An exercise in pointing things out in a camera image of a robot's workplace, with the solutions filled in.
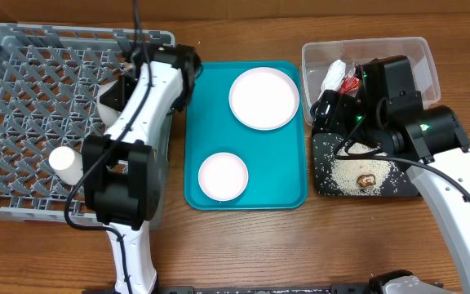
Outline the white paper napkin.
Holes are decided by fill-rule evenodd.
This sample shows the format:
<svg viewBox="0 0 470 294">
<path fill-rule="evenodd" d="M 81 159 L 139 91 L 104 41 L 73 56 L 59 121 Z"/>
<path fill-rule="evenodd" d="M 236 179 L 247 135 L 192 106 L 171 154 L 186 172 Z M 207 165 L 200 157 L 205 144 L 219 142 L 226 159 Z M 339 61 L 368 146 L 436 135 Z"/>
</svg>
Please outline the white paper napkin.
<svg viewBox="0 0 470 294">
<path fill-rule="evenodd" d="M 326 90 L 338 91 L 346 75 L 346 64 L 342 60 L 334 61 L 328 68 L 327 74 L 321 83 L 321 92 L 319 96 L 322 96 Z"/>
</svg>

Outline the grey green bowl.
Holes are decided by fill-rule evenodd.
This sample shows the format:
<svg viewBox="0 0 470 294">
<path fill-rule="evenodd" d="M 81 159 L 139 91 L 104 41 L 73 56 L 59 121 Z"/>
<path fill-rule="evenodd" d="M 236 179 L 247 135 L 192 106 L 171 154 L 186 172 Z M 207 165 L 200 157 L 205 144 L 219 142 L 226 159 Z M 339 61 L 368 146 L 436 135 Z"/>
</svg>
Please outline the grey green bowl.
<svg viewBox="0 0 470 294">
<path fill-rule="evenodd" d="M 96 108 L 98 115 L 106 127 L 111 127 L 120 116 L 120 113 L 117 110 L 112 109 L 101 102 L 104 93 L 107 92 L 115 83 L 116 81 L 101 85 L 96 95 Z"/>
</svg>

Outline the brown food scrap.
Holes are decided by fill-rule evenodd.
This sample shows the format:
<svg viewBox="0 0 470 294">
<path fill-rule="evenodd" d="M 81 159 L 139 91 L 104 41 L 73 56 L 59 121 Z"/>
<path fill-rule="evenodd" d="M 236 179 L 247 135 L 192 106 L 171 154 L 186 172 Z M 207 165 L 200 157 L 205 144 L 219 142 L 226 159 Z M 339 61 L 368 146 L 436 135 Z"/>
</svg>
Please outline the brown food scrap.
<svg viewBox="0 0 470 294">
<path fill-rule="evenodd" d="M 357 178 L 357 185 L 361 188 L 366 188 L 376 185 L 376 177 L 373 174 L 360 175 Z"/>
</svg>

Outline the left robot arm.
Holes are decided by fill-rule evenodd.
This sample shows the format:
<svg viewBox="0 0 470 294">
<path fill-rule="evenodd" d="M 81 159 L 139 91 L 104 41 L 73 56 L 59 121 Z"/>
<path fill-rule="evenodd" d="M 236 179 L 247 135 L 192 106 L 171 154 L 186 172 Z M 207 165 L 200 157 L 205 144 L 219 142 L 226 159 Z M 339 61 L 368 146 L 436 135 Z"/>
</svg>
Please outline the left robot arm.
<svg viewBox="0 0 470 294">
<path fill-rule="evenodd" d="M 157 272 L 149 249 L 149 222 L 163 195 L 160 139 L 169 136 L 171 114 L 191 100 L 202 67 L 196 49 L 148 44 L 127 55 L 128 69 L 97 94 L 102 136 L 82 144 L 83 189 L 111 241 L 116 293 L 152 293 Z"/>
</svg>

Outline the white paper cup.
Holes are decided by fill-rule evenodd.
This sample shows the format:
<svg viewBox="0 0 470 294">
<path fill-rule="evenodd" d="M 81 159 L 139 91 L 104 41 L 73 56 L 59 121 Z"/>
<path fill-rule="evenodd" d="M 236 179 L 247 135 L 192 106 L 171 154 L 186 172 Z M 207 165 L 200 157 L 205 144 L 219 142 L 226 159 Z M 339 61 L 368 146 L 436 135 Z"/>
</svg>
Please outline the white paper cup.
<svg viewBox="0 0 470 294">
<path fill-rule="evenodd" d="M 48 162 L 55 174 L 68 185 L 76 185 L 83 176 L 82 156 L 75 149 L 57 147 L 50 153 Z"/>
</svg>

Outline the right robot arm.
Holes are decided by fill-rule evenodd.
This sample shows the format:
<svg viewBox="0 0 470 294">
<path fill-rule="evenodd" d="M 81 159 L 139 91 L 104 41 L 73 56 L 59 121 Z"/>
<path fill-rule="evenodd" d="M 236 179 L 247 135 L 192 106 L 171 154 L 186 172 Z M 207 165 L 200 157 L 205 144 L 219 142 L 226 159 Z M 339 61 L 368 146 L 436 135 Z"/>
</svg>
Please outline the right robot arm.
<svg viewBox="0 0 470 294">
<path fill-rule="evenodd" d="M 438 224 L 463 292 L 470 293 L 470 140 L 454 111 L 423 107 L 404 55 L 358 65 L 355 96 L 325 90 L 310 109 L 312 137 L 338 134 L 338 161 L 404 168 Z"/>
</svg>

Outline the red snack wrapper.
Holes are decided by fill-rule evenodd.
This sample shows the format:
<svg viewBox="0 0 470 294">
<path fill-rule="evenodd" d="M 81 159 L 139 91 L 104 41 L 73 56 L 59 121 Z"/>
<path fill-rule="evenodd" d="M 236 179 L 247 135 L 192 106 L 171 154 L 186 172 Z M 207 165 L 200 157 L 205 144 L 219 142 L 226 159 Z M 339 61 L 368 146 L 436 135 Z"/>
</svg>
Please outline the red snack wrapper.
<svg viewBox="0 0 470 294">
<path fill-rule="evenodd" d="M 339 93 L 350 94 L 359 88 L 360 79 L 357 76 L 357 67 L 353 66 L 345 75 L 339 88 Z"/>
</svg>

